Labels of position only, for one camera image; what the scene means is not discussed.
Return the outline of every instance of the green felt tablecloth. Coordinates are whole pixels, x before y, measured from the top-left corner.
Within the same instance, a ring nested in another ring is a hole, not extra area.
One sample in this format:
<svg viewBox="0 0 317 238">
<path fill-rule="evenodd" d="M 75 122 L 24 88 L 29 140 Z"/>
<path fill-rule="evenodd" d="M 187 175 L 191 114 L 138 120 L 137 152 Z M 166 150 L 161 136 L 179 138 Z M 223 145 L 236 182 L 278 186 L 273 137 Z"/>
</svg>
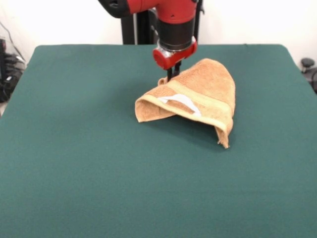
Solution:
<svg viewBox="0 0 317 238">
<path fill-rule="evenodd" d="M 0 238 L 316 238 L 317 97 L 279 45 L 200 46 L 236 82 L 213 127 L 139 124 L 153 46 L 41 46 L 0 120 Z"/>
</svg>

